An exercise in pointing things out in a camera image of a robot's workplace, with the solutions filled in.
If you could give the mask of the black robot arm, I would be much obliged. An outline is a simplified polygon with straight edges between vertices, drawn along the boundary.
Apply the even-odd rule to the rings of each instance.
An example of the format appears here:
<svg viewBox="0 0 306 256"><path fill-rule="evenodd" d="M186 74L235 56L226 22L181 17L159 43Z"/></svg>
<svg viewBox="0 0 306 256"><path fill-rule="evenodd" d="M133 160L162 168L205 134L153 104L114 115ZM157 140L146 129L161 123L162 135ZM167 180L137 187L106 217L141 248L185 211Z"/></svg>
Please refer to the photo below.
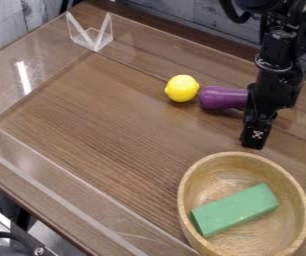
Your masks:
<svg viewBox="0 0 306 256"><path fill-rule="evenodd" d="M297 104L306 76L306 0L219 0L237 24L261 16L257 82L247 87L242 146L262 150L282 109Z"/></svg>

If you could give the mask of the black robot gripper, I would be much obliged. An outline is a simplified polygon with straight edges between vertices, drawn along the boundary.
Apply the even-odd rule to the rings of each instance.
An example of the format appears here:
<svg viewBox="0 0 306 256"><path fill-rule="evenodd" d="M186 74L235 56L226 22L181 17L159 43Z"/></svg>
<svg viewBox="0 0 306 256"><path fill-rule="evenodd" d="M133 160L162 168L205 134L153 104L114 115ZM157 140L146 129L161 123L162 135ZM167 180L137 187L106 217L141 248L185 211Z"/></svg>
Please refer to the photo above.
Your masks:
<svg viewBox="0 0 306 256"><path fill-rule="evenodd" d="M259 73L257 82L249 85L241 142L243 147L262 150L278 112L297 104L304 86L305 65L301 61L292 61L281 67L269 63L259 55L255 56L255 64Z"/></svg>

